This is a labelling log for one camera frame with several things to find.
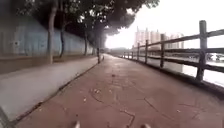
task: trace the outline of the building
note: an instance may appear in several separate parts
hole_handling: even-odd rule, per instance
[[[159,31],[148,31],[146,30],[139,30],[137,27],[137,32],[135,33],[135,43],[134,47],[138,46],[138,43],[141,45],[145,45],[146,40],[148,40],[149,44],[156,43],[161,41],[161,34]],[[177,33],[177,34],[165,34],[165,40],[169,39],[176,39],[183,37],[183,34]],[[161,49],[160,45],[155,45],[150,47],[151,49]],[[184,42],[177,42],[177,43],[172,43],[172,44],[166,44],[165,49],[178,49],[178,48],[184,48]]]
[[[145,45],[146,40],[149,41],[149,44],[156,43],[160,41],[160,33],[158,31],[148,31],[146,30],[139,30],[137,28],[137,32],[135,33],[135,43],[134,47],[138,46],[138,43],[141,45]]]
[[[183,36],[184,35],[181,33],[171,34],[170,36],[165,35],[165,40],[177,39],[177,38],[181,38]],[[165,49],[183,49],[183,48],[184,48],[183,41],[165,45]]]

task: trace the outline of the fence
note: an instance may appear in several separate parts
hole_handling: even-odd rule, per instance
[[[137,60],[139,61],[139,57],[145,58],[145,63],[147,64],[148,58],[149,59],[155,59],[160,60],[160,69],[164,70],[164,62],[172,62],[177,64],[184,64],[189,65],[197,68],[197,75],[196,80],[202,81],[204,76],[204,70],[211,70],[211,71],[217,71],[224,73],[224,67],[221,66],[213,66],[206,64],[206,54],[207,53],[224,53],[224,48],[207,48],[207,38],[209,37],[215,37],[224,35],[224,29],[217,30],[217,31],[211,31],[207,32],[206,27],[206,21],[200,21],[200,34],[192,35],[192,36],[185,36],[178,39],[171,39],[171,40],[165,40],[165,35],[161,34],[161,41],[153,44],[149,44],[146,40],[146,44],[143,46],[140,46],[138,44],[138,47],[132,48],[132,50],[124,51],[123,57],[126,58],[128,56],[129,59],[133,59],[137,56]],[[188,41],[188,40],[195,40],[200,39],[200,48],[199,49],[165,49],[165,44],[172,44],[182,41]],[[160,45],[160,50],[150,50],[149,47]],[[159,53],[159,56],[149,56],[149,54],[152,53]],[[187,60],[181,60],[181,59],[173,59],[173,58],[167,58],[165,57],[165,53],[196,53],[199,55],[199,62],[192,62]]]

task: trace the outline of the tree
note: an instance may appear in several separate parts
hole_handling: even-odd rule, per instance
[[[82,0],[79,23],[85,24],[89,40],[99,49],[106,35],[117,34],[119,29],[130,26],[142,5],[152,8],[158,4],[159,0],[93,0],[91,3]]]
[[[62,52],[64,53],[64,31],[72,24],[72,32],[79,33],[98,49],[102,46],[106,35],[118,33],[119,29],[128,27],[135,19],[135,14],[142,5],[156,7],[159,0],[20,0],[20,14],[40,13],[40,8],[50,5],[48,17],[48,57],[52,62],[52,36],[56,14],[61,21]]]
[[[47,42],[47,60],[53,62],[52,44],[54,34],[55,16],[58,10],[58,0],[18,0],[13,1],[16,5],[16,13],[19,15],[34,15],[41,10],[45,5],[50,5],[48,17],[48,42]]]

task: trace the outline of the walkway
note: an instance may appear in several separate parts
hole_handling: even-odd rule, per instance
[[[17,128],[222,128],[216,97],[138,63],[106,56]]]

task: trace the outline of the tree trunk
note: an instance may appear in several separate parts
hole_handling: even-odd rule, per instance
[[[58,9],[58,1],[54,0],[48,21],[48,42],[47,42],[47,60],[51,64],[53,62],[52,44],[54,35],[54,20]]]
[[[60,53],[60,58],[64,55],[65,52],[65,37],[64,37],[64,32],[65,32],[65,14],[64,14],[64,5],[63,5],[63,0],[60,0],[60,17],[61,17],[61,53]]]
[[[65,25],[63,25],[62,28],[61,28],[61,53],[60,53],[60,58],[62,58],[62,56],[65,53],[65,36],[64,36],[64,32],[65,32]]]
[[[84,53],[85,56],[87,55],[87,47],[88,47],[87,33],[86,33],[86,31],[85,31],[85,53]]]

